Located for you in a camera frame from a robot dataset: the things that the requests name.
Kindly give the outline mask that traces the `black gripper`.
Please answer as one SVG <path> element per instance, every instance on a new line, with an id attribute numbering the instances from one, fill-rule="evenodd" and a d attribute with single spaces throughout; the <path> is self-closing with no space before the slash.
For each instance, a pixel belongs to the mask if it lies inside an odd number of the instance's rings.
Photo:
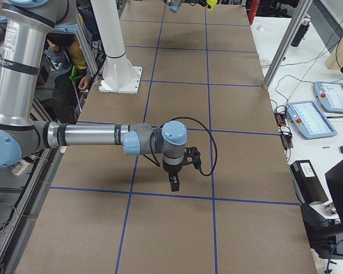
<path id="1" fill-rule="evenodd" d="M 169 182 L 171 192 L 177 192 L 180 190 L 180 180 L 178 173 L 182 170 L 184 161 L 184 155 L 172 158 L 166 154 L 163 154 L 162 166 L 163 169 L 169 174 Z"/>

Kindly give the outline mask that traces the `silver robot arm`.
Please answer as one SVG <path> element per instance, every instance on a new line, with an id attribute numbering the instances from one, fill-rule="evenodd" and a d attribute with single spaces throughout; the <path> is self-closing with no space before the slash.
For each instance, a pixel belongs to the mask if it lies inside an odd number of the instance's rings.
<path id="1" fill-rule="evenodd" d="M 169 7 L 169 10 L 172 13 L 178 13 L 182 4 L 187 3 L 191 6 L 200 5 L 202 7 L 210 7 L 210 5 L 207 3 L 207 1 L 203 0 L 191 0 L 191 1 L 185 1 L 185 0 L 162 0 L 162 2 Z"/>
<path id="2" fill-rule="evenodd" d="M 186 165 L 187 129 L 179 120 L 160 128 L 140 124 L 74 125 L 30 117 L 46 35 L 77 31 L 75 1 L 3 1 L 7 17 L 0 58 L 0 168 L 46 148 L 118 145 L 126 155 L 162 154 L 172 191 Z"/>

